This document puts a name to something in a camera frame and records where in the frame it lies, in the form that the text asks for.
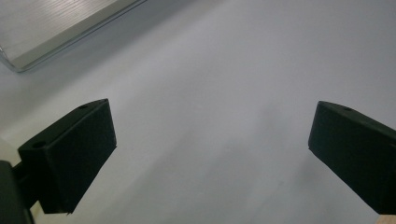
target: white surface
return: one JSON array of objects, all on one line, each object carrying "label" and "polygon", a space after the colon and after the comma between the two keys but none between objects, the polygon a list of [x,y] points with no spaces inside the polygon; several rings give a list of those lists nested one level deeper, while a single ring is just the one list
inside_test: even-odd
[{"label": "white surface", "polygon": [[73,215],[37,223],[375,223],[307,140],[319,100],[396,128],[395,7],[150,0],[30,72],[0,65],[14,147],[112,108],[118,148]]}]

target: white table surface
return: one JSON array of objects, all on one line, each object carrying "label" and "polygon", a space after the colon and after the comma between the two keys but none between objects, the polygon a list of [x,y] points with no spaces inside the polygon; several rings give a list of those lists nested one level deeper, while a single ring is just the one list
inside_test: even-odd
[{"label": "white table surface", "polygon": [[74,214],[36,223],[375,223],[307,141],[319,100],[396,128],[395,24],[392,0],[149,0],[0,64],[0,158],[108,98],[118,148]]}]

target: screw hole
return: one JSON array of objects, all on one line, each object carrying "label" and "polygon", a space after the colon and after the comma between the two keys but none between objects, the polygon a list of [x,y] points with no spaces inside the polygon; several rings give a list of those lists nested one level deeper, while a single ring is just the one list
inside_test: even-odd
[{"label": "screw hole", "polygon": [[40,148],[43,147],[44,145],[46,145],[47,143],[45,141],[41,141],[41,142],[36,142],[33,144],[34,148]]}]

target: black rubber block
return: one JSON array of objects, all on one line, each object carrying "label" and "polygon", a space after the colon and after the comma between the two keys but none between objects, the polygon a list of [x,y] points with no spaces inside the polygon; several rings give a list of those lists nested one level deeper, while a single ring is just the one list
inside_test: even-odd
[{"label": "black rubber block", "polygon": [[108,100],[82,105],[19,148],[45,213],[72,213],[116,148]]},{"label": "black rubber block", "polygon": [[310,150],[378,214],[396,215],[396,132],[351,108],[319,102]]}]

